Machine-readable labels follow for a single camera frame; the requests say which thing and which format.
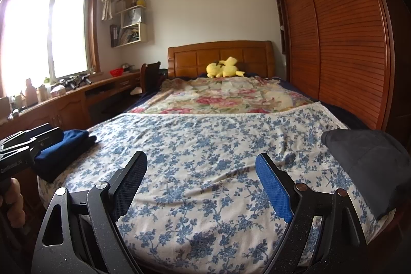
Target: red bowl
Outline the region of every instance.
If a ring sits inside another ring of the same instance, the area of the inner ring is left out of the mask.
[[[110,70],[110,75],[112,75],[113,77],[118,77],[118,76],[121,76],[123,72],[124,72],[123,68],[113,69],[113,70]]]

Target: wooden wardrobe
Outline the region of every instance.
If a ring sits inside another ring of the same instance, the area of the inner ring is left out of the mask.
[[[402,0],[277,2],[287,80],[407,146],[411,16]]]

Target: wooden headboard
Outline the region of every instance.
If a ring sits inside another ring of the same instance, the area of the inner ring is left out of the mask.
[[[169,78],[195,78],[206,72],[208,64],[230,56],[238,60],[240,71],[261,77],[275,76],[271,41],[218,41],[169,48]]]

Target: blue floral sheet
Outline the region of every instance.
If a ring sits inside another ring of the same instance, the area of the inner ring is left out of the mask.
[[[52,184],[39,180],[45,205],[55,190],[90,189],[109,180],[136,150],[148,170],[128,213],[117,222],[132,254],[161,271],[260,273],[284,233],[255,172],[267,152],[295,182],[333,193],[346,189],[372,240],[392,219],[377,221],[328,149],[325,130],[344,128],[319,102],[275,114],[121,114],[90,129],[98,144]],[[301,258],[306,264],[320,218]]]

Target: navy blue folded cloth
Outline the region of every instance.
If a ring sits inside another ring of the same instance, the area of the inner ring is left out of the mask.
[[[34,158],[32,167],[36,174],[52,183],[73,161],[90,149],[96,142],[95,136],[89,136],[86,130],[68,130],[63,140],[42,150]]]

